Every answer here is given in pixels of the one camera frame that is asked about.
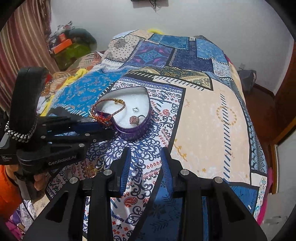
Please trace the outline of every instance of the striped curtain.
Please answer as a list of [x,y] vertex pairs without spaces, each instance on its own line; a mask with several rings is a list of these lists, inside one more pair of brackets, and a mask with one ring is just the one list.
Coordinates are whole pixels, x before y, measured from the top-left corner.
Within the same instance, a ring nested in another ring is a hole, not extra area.
[[18,70],[46,67],[59,71],[49,55],[46,38],[50,35],[50,0],[26,0],[0,32],[0,107],[9,112]]

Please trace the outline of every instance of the braided bracelet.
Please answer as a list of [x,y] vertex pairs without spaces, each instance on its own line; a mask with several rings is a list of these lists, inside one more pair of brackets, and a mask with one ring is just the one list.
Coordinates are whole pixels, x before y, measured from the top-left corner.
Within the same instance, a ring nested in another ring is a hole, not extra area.
[[37,127],[37,118],[35,119],[34,124],[31,128],[31,130],[29,131],[29,133],[28,134],[21,134],[21,133],[11,130],[9,128],[9,121],[8,121],[5,125],[4,131],[9,137],[12,137],[12,139],[15,139],[18,142],[29,142],[29,140],[31,139],[32,135],[34,134],[34,132],[36,130],[36,127]]
[[[101,113],[100,115],[96,115],[96,105],[97,105],[98,103],[101,103],[101,102],[103,102],[103,101],[108,101],[108,100],[112,100],[112,101],[114,101],[115,104],[118,104],[118,103],[119,103],[119,104],[122,104],[123,106],[122,106],[119,110],[115,111],[113,114],[111,114],[111,115],[109,115],[109,116],[107,116],[107,117],[104,117],[104,116],[103,116],[103,113]],[[121,100],[121,99],[103,99],[103,100],[99,100],[99,101],[97,101],[97,102],[92,106],[92,108],[91,108],[91,115],[90,115],[89,117],[90,117],[90,118],[93,118],[93,119],[95,119],[97,122],[100,122],[100,123],[102,123],[103,125],[109,127],[109,126],[111,126],[111,121],[110,121],[110,119],[111,119],[114,115],[116,115],[117,113],[119,113],[120,111],[122,111],[122,110],[125,108],[125,106],[126,106],[126,103],[125,103],[123,100]]]

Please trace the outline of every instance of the yellow cloth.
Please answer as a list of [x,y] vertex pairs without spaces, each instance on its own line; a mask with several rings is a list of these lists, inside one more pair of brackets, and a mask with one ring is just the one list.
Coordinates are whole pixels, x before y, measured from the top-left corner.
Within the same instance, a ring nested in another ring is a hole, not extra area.
[[161,30],[156,29],[156,28],[150,28],[147,30],[149,33],[155,33],[155,34],[164,34]]
[[[72,84],[74,81],[78,80],[80,77],[84,76],[86,73],[88,72],[88,70],[86,69],[79,69],[76,74],[74,76],[70,76],[66,79],[66,81],[64,82],[64,84],[61,86],[61,88],[64,88],[66,87],[67,85],[69,84]],[[52,95],[50,98],[49,98],[49,101],[48,103],[46,104],[44,110],[42,111],[41,115],[40,116],[46,116],[49,109],[50,109],[50,106],[51,106],[51,103],[52,103],[52,100],[54,98],[54,95]]]

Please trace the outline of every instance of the red and gold bracelet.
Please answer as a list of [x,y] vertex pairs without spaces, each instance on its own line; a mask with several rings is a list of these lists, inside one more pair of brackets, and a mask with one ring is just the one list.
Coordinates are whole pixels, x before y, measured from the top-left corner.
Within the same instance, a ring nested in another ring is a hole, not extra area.
[[[115,104],[118,104],[118,103],[119,103],[119,104],[122,104],[123,106],[122,106],[119,110],[115,111],[113,114],[111,114],[111,115],[109,115],[109,116],[107,116],[107,117],[104,117],[104,116],[103,116],[103,113],[101,113],[100,115],[96,115],[96,105],[97,105],[98,103],[101,103],[101,102],[103,102],[103,101],[108,101],[108,100],[112,100],[112,101],[114,101]],[[95,119],[97,122],[102,123],[103,125],[109,127],[109,126],[111,126],[111,121],[110,121],[110,119],[111,119],[114,115],[116,115],[117,113],[119,113],[120,111],[122,111],[122,110],[125,108],[125,106],[126,106],[126,103],[125,103],[123,100],[121,100],[121,99],[103,99],[103,100],[99,100],[99,101],[97,101],[97,102],[92,106],[92,108],[91,108],[91,115],[90,115],[89,117],[90,117],[90,118],[93,118],[93,119]]]

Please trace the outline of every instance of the wall outlet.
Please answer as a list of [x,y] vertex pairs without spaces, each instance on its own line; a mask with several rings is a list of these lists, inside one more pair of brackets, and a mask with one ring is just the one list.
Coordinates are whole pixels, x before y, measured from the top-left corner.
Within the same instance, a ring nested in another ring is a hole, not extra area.
[[239,66],[240,69],[244,69],[246,67],[245,64],[241,63],[241,65]]

